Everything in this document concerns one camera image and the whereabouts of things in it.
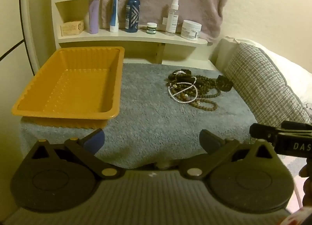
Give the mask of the person right hand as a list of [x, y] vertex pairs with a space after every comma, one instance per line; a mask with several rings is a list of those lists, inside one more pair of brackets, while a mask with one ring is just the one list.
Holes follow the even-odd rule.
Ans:
[[304, 182], [304, 198], [302, 201], [303, 206], [312, 206], [312, 194], [311, 194], [311, 159], [307, 159], [306, 165], [299, 171], [299, 176], [307, 178]]

